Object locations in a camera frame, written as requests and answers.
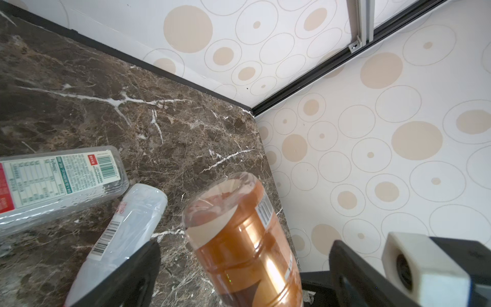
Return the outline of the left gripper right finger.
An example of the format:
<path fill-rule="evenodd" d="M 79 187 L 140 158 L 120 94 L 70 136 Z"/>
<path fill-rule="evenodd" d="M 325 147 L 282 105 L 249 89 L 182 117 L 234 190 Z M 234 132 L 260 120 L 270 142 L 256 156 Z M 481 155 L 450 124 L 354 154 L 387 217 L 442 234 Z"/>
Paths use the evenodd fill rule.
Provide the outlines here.
<path fill-rule="evenodd" d="M 302 289 L 314 292 L 306 306 L 417 306 L 341 240 L 329 254 L 329 271 L 302 272 Z"/>

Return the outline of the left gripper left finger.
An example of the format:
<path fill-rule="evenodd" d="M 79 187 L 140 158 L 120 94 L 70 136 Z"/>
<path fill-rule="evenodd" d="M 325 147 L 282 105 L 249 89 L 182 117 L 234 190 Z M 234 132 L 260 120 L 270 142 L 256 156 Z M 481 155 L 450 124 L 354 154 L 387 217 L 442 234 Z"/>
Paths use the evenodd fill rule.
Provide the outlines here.
<path fill-rule="evenodd" d="M 149 241 L 73 306 L 150 306 L 161 251 Z"/>

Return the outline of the white milky bottle red label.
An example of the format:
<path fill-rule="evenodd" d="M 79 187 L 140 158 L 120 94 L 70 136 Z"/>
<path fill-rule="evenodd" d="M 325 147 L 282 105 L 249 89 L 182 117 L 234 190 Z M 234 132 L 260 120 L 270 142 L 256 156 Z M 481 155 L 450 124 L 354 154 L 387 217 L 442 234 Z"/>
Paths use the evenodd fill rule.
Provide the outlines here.
<path fill-rule="evenodd" d="M 167 204 L 160 189 L 133 185 L 81 266 L 64 305 L 73 306 L 147 243 Z"/>

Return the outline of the brown coffee bottle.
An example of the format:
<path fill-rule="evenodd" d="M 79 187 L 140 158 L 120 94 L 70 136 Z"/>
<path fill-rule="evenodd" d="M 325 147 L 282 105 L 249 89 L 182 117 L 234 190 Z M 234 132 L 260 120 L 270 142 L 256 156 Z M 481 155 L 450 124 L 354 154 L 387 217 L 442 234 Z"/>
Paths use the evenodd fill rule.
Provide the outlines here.
<path fill-rule="evenodd" d="M 182 213 L 194 254 L 225 306 L 302 306 L 294 252 L 262 183 L 234 173 Z"/>

